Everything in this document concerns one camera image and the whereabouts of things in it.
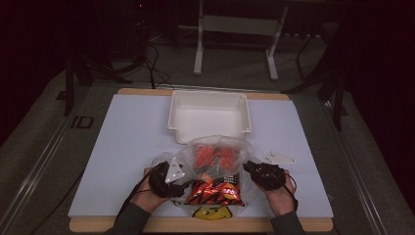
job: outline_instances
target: white tray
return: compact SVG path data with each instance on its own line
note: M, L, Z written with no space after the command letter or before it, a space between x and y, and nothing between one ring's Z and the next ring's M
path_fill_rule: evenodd
M180 144L211 135L243 138L251 132L247 95L175 90L168 129Z

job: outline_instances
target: clear plastic bag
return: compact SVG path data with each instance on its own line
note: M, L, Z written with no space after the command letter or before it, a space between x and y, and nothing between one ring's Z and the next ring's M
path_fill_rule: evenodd
M182 182L191 177L195 180L182 197L173 199L193 217L232 217L257 196L251 176L243 170L243 163L254 159L254 148L246 140L220 135L197 138L175 155L157 157L153 165L172 158L186 172Z

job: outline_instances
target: yellow object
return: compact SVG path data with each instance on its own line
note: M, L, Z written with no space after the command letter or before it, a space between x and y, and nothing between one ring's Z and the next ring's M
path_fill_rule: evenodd
M220 207L220 208L201 207L193 213L193 217L206 219L206 220L218 220L222 218L231 218L232 212L229 211L228 207Z

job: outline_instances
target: forearm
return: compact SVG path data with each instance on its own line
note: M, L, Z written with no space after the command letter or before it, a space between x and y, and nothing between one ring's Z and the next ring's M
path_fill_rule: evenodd
M140 207L129 204L119 216L114 227L106 235L137 235L141 234L149 220L150 213Z
M305 234L299 218L294 211L272 218L271 224L276 235Z

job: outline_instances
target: hand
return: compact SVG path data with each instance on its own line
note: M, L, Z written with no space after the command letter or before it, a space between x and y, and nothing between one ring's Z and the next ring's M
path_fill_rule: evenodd
M294 195L296 192L296 188L291 182L291 177L289 176L290 172L286 169L284 169L284 171L286 173L285 185ZM293 198L284 187L271 191L266 191L260 186L258 186L258 188L265 194L269 207L271 208L272 212L274 212L275 216L292 212L295 209Z
M144 175L150 171L150 167L144 168ZM146 212L153 213L161 204L168 201L168 198L157 196L150 187L149 178L146 178L137 193L131 200L131 203L137 205Z

